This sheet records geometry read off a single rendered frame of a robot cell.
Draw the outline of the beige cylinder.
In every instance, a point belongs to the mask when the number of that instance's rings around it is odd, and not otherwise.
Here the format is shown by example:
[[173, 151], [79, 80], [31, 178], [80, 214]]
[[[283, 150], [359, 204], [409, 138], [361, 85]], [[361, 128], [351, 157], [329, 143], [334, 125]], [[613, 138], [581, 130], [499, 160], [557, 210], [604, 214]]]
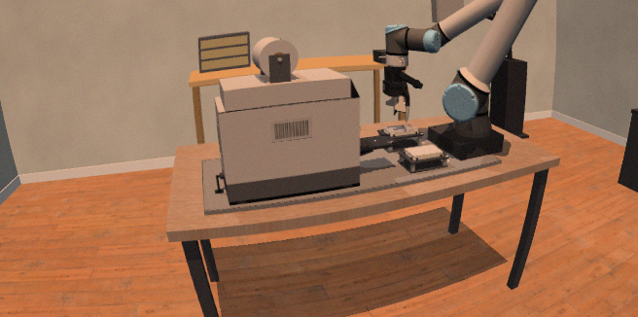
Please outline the beige cylinder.
[[269, 76], [269, 55], [276, 53], [289, 53], [291, 74], [296, 69], [299, 62], [299, 54], [293, 44], [278, 38], [267, 37], [260, 40], [252, 51], [252, 59], [257, 68], [263, 69], [263, 72]]

